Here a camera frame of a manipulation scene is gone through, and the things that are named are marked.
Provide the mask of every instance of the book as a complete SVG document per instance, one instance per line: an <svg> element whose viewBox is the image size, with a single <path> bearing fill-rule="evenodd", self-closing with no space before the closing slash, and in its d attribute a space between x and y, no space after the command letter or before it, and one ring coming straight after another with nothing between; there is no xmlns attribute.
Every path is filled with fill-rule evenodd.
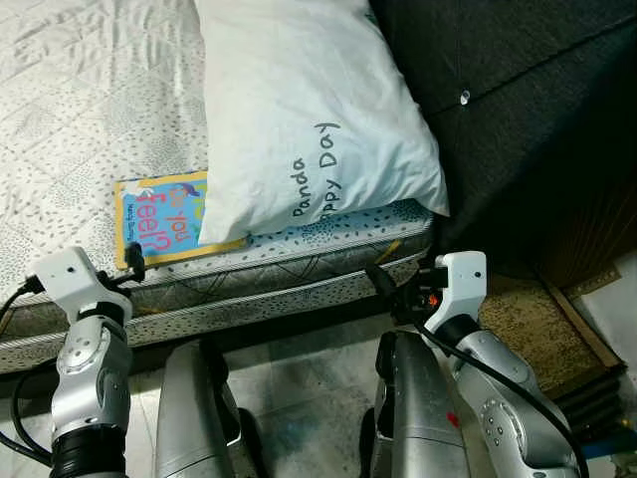
<svg viewBox="0 0 637 478"><path fill-rule="evenodd" d="M146 266L237 249L245 239L199 245L206 171L115 184L115 265L126 269L124 249L138 242Z"/></svg>

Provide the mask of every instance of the mattress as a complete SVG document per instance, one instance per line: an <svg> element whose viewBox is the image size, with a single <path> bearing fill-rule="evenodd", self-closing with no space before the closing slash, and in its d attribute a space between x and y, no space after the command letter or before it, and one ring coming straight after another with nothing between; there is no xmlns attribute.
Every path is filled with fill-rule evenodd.
<svg viewBox="0 0 637 478"><path fill-rule="evenodd" d="M0 0L0 29L3 301L30 264L69 245L115 273L114 182L206 168L207 132L204 49L190 1ZM293 313L299 297L311 310L371 295L364 266L383 256L388 268L413 271L430 245L432 220L415 201L401 201L151 269L134 286L130 341ZM335 288L342 290L308 293ZM264 315L257 303L274 309ZM0 371L46 358L52 349L43 344L56 344L47 338L67 327L46 295L20 299L12 313L0 337ZM189 317L189 325L167 329L174 317Z"/></svg>

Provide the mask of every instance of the white pillow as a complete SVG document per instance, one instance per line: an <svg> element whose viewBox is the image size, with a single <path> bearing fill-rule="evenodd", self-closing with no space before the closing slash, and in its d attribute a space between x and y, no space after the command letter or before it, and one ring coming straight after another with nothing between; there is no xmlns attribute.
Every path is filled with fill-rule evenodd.
<svg viewBox="0 0 637 478"><path fill-rule="evenodd" d="M438 145L367 0L197 0L209 172L200 243L416 198L448 214Z"/></svg>

